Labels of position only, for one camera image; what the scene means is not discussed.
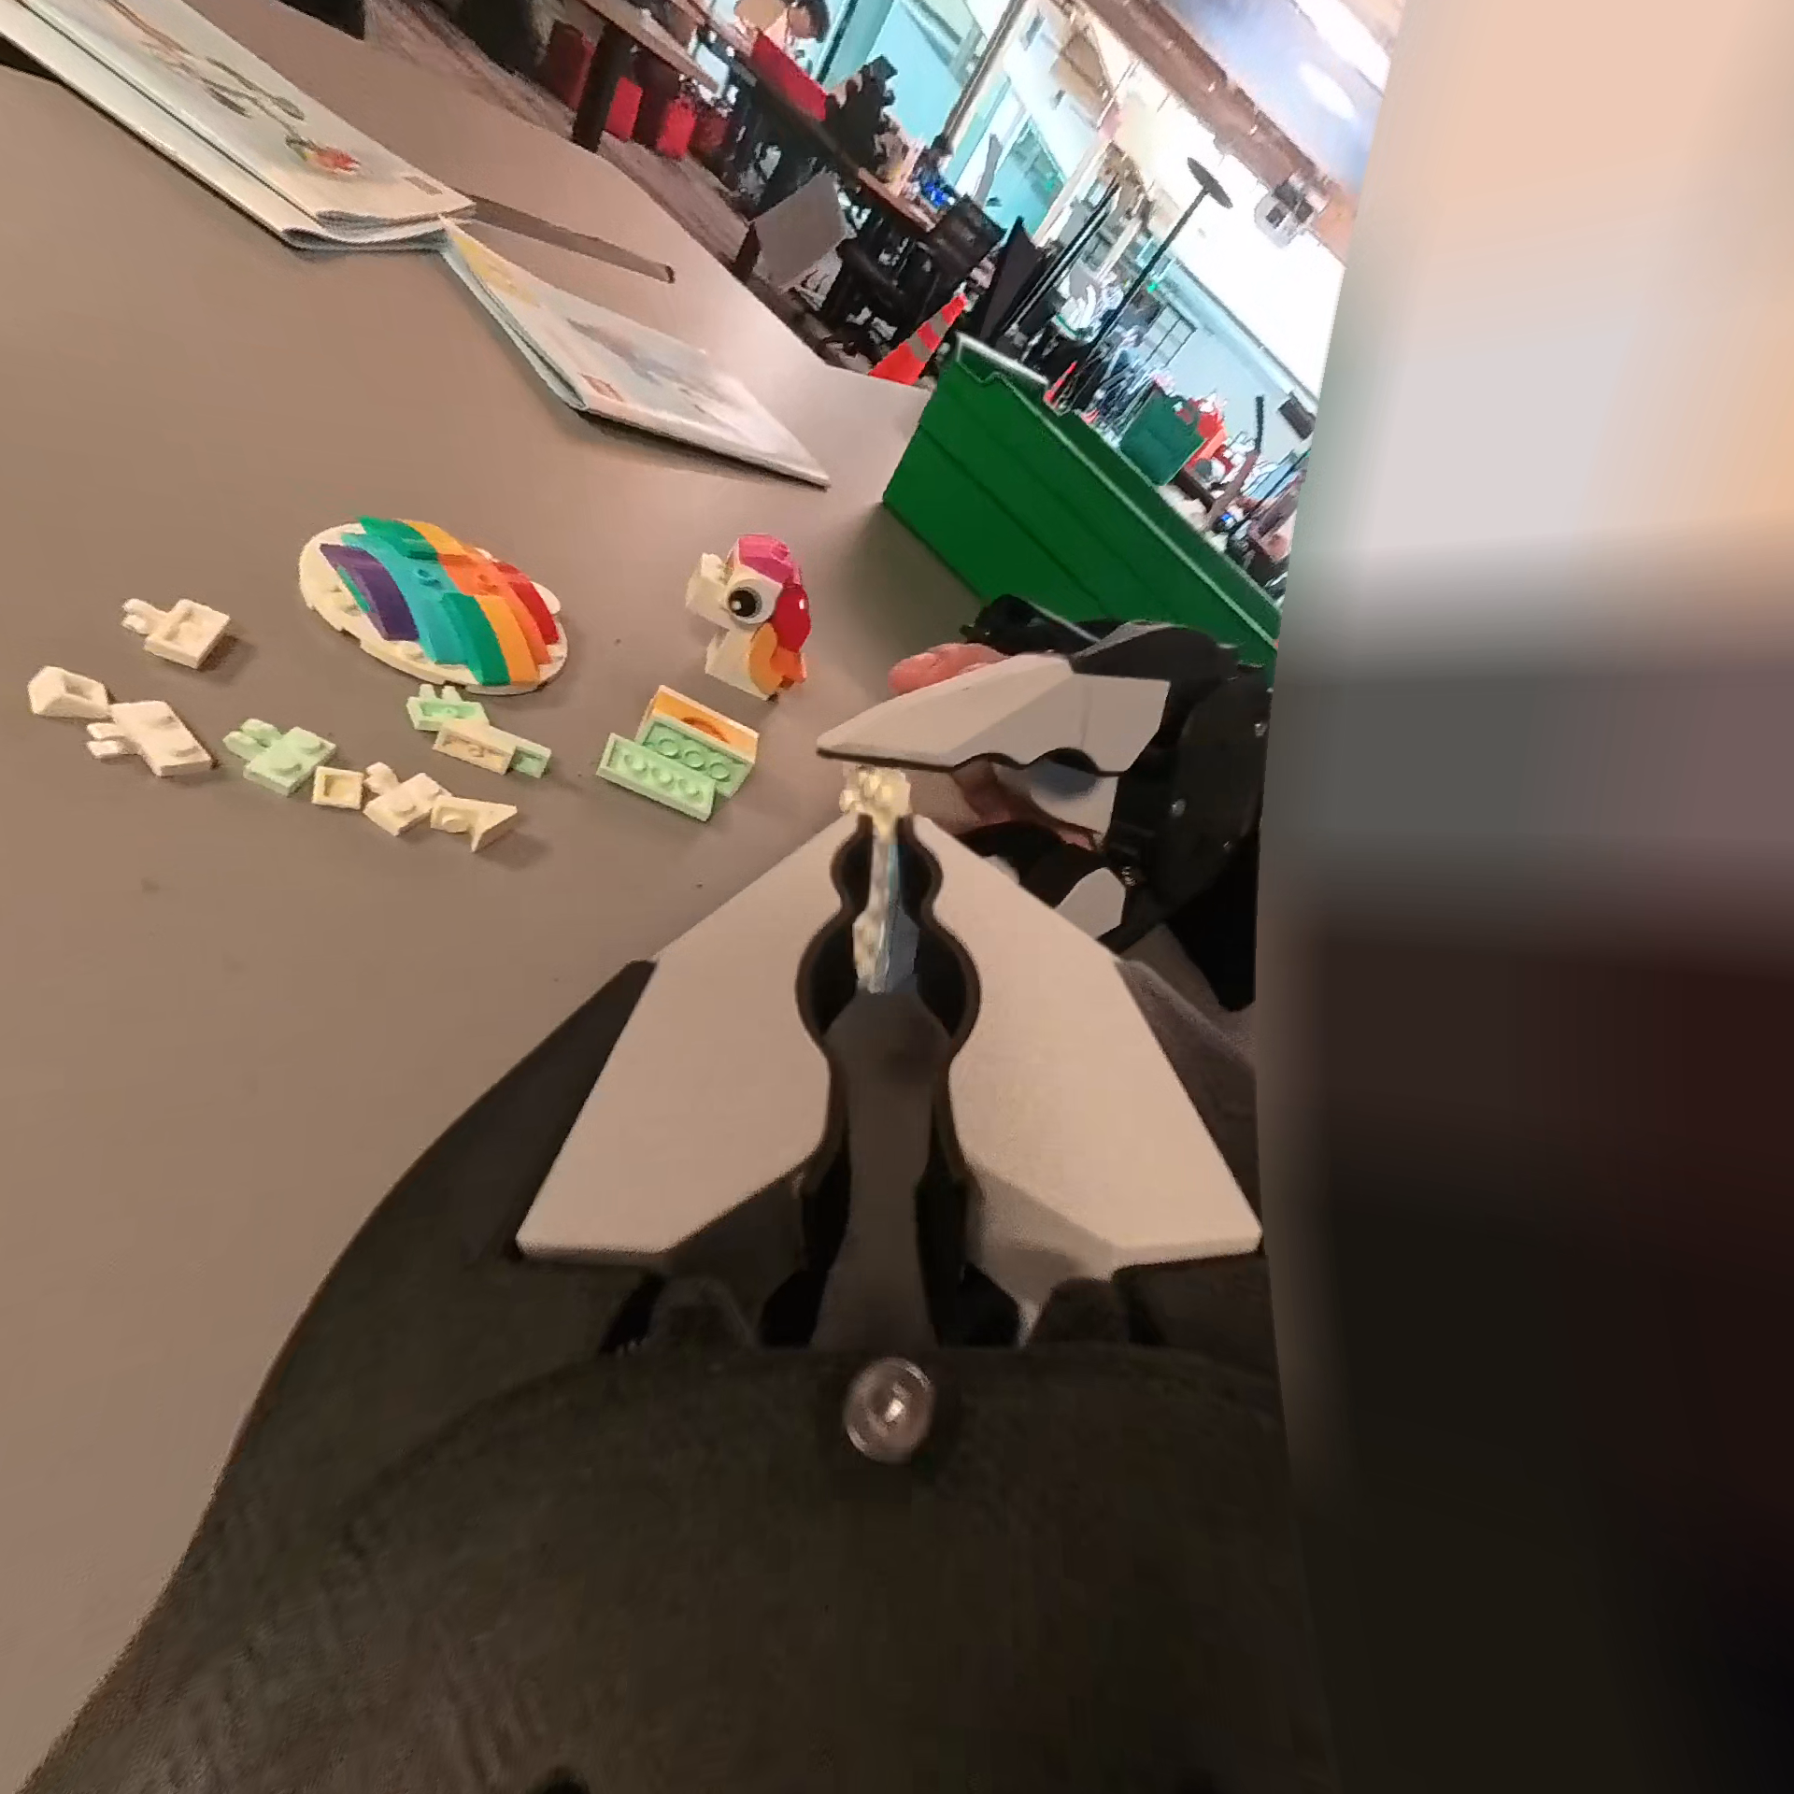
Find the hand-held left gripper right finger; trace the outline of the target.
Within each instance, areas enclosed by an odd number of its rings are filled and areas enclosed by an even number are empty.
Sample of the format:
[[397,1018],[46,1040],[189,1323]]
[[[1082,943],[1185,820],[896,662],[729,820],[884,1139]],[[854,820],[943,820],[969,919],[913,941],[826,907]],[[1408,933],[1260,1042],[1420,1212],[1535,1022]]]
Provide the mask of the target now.
[[949,1068],[969,1250],[1024,1325],[1072,1282],[1256,1252],[1262,1224],[1115,955],[931,820],[913,838],[979,989]]

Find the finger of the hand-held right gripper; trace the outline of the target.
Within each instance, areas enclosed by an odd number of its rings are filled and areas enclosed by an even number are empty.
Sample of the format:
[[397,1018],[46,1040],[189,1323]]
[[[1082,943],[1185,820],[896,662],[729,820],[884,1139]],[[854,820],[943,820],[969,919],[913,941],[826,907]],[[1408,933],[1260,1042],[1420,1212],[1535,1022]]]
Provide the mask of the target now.
[[1056,755],[1123,771],[1123,701],[1064,658],[1012,658],[892,698],[824,731],[816,753],[874,769],[953,773],[977,761],[1030,769]]

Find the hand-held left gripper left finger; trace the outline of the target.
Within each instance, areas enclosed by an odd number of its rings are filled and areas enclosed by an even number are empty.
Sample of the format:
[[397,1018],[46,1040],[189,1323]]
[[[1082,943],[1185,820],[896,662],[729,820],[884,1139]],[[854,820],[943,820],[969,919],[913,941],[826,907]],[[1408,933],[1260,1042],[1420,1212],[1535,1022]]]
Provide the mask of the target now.
[[531,1260],[662,1268],[805,1167],[830,1121],[830,1064],[799,973],[840,915],[838,818],[674,939],[517,1234]]

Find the light blue lego piece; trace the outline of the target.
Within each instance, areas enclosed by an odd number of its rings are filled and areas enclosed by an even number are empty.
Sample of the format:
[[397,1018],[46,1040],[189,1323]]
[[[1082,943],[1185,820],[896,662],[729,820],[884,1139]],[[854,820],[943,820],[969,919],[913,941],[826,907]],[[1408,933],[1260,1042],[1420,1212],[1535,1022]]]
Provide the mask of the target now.
[[892,995],[902,979],[894,969],[896,937],[904,917],[902,826],[909,818],[909,775],[898,769],[854,765],[840,798],[842,814],[870,824],[868,892],[852,927],[852,953],[860,989]]

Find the orange white lego brick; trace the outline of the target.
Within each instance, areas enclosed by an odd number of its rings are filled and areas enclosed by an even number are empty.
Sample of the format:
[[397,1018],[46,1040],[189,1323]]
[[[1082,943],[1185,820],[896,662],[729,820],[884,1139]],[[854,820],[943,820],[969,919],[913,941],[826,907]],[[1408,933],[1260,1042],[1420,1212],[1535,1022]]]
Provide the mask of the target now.
[[759,755],[759,733],[723,711],[688,698],[686,694],[662,684],[642,715],[638,741],[648,741],[652,729],[660,725],[678,725],[686,733],[702,735],[717,751],[727,751],[733,759],[753,767]]

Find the light green lego plate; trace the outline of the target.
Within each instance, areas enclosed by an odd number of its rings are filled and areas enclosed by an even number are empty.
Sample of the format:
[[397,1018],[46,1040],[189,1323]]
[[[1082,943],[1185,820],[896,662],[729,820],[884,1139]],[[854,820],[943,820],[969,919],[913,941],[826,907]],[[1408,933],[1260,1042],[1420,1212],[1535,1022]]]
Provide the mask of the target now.
[[638,737],[612,733],[595,777],[632,797],[709,822],[751,775],[751,759],[676,721],[650,721]]

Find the white lego stud plate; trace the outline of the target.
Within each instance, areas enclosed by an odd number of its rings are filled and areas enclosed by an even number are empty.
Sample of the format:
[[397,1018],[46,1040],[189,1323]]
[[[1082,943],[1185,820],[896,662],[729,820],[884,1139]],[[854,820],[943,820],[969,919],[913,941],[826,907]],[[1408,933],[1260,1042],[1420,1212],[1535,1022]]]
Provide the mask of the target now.
[[365,800],[361,814],[391,838],[403,838],[432,822],[432,812],[448,791],[430,775],[401,777],[387,763],[373,763],[365,771]]

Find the white and green lego plate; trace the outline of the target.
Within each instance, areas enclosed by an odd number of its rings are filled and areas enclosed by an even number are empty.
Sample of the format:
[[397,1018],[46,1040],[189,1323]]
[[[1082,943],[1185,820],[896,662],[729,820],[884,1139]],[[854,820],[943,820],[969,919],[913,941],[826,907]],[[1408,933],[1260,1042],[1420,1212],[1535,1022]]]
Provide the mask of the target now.
[[486,721],[458,719],[434,733],[434,751],[490,775],[543,779],[553,751]]

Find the lego instruction booklet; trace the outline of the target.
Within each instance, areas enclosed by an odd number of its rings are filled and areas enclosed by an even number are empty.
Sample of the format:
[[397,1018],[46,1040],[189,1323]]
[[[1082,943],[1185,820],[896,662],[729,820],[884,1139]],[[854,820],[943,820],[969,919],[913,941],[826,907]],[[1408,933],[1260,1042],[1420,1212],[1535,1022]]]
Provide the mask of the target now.
[[181,2],[7,2],[5,42],[290,248],[432,250],[474,202]]
[[830,488],[810,450],[704,349],[537,280],[458,224],[442,254],[575,414]]

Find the rainbow lego model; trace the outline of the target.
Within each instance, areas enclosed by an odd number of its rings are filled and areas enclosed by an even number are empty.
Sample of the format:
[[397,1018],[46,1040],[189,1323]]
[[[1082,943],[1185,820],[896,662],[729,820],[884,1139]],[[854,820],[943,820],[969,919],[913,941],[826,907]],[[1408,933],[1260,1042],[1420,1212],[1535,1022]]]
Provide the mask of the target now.
[[333,632],[412,682],[533,694],[571,658],[559,598],[448,529],[361,517],[300,553],[300,595]]

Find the white lego clip plate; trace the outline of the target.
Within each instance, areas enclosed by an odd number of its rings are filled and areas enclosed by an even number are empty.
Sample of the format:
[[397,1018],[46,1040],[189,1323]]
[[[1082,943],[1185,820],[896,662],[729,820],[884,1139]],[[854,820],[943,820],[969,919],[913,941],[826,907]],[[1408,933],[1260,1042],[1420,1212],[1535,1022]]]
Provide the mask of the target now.
[[102,763],[141,761],[165,781],[212,775],[212,751],[161,699],[117,701],[86,727],[86,751]]
[[123,628],[147,654],[187,670],[205,670],[228,640],[232,616],[193,598],[159,608],[143,598],[123,602]]

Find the large green plastic bin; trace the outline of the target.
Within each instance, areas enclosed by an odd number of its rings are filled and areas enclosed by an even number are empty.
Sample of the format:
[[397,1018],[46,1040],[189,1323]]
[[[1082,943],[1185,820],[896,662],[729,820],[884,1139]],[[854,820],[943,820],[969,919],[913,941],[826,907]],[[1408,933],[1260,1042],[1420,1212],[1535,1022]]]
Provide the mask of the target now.
[[1274,678],[1282,608],[1044,377],[961,335],[884,494],[981,600],[1076,622],[1173,622]]

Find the brick unicorn head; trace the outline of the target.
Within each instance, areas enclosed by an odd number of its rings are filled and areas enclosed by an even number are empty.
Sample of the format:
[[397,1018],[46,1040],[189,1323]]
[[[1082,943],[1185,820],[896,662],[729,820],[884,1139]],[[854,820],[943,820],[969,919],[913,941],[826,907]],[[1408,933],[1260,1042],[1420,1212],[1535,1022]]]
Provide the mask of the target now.
[[709,680],[767,703],[808,680],[812,604],[785,541],[747,533],[727,555],[702,555],[684,602],[711,630],[704,658]]

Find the small green plastic bin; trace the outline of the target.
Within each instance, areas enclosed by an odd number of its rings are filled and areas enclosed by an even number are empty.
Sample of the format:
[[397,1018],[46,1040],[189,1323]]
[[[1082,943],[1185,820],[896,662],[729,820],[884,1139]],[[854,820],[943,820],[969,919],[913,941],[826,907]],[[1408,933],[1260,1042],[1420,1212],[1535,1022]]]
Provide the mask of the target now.
[[1153,486],[1167,486],[1177,482],[1204,440],[1204,402],[1151,387],[1117,452]]

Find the orange traffic cone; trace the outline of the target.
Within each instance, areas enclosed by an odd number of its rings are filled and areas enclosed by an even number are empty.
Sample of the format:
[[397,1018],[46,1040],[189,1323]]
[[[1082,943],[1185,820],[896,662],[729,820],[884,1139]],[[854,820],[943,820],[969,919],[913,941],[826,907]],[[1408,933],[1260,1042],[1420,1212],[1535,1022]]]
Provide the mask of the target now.
[[868,371],[870,379],[900,389],[915,389],[929,371],[935,355],[947,343],[951,329],[967,309],[967,296],[955,294],[939,311],[929,315],[913,335],[898,343],[876,367]]

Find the black floor lamp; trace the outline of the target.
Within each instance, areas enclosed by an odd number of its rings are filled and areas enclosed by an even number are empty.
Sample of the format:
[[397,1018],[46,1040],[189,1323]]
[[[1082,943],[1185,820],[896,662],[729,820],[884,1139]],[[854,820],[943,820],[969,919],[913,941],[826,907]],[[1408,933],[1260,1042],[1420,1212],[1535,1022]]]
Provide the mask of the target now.
[[1191,339],[1204,331],[1204,303],[1197,294],[1203,280],[1193,272],[1197,244],[1234,208],[1222,177],[1195,155],[1183,159],[1183,183],[1173,183],[1163,200],[1177,212],[1157,218],[1163,206],[1155,204],[1143,216],[1143,246],[1117,303],[1113,371],[1123,416],[1131,416],[1155,385],[1179,391],[1167,375]]

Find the light green lego bracket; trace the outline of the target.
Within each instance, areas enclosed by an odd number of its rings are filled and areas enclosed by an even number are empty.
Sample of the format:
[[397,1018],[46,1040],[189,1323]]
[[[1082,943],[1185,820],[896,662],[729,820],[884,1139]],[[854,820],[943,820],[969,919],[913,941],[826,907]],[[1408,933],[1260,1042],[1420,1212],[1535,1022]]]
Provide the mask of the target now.
[[262,719],[240,723],[222,747],[236,757],[248,783],[278,797],[311,787],[315,773],[337,755],[337,743],[323,735],[302,727],[280,729]]

